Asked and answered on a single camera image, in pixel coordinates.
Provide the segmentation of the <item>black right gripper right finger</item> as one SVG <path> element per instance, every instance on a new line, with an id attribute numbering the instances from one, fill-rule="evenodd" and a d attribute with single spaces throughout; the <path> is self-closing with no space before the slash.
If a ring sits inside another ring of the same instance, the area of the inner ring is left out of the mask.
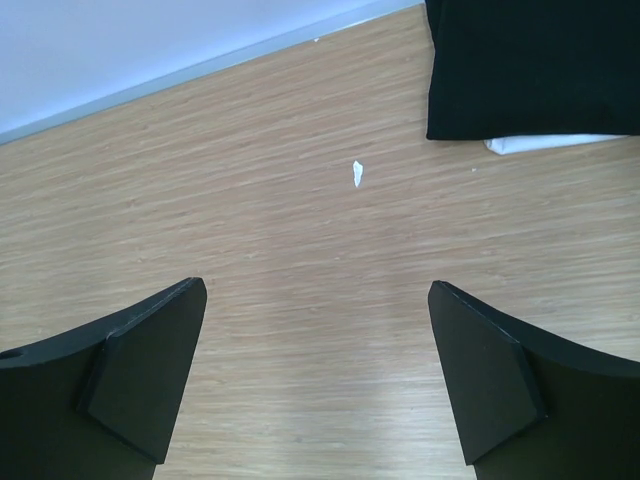
<path id="1" fill-rule="evenodd" d="M 507 315 L 443 281 L 432 331 L 479 479 L 636 479 L 639 364 Z"/>

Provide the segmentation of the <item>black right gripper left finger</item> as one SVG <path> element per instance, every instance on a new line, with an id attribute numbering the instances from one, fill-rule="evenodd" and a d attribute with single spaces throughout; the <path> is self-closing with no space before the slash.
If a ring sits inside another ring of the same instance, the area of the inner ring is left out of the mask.
<path id="1" fill-rule="evenodd" d="M 4 479 L 150 479 L 166 460 L 207 290 L 187 278 L 1 354 Z"/>

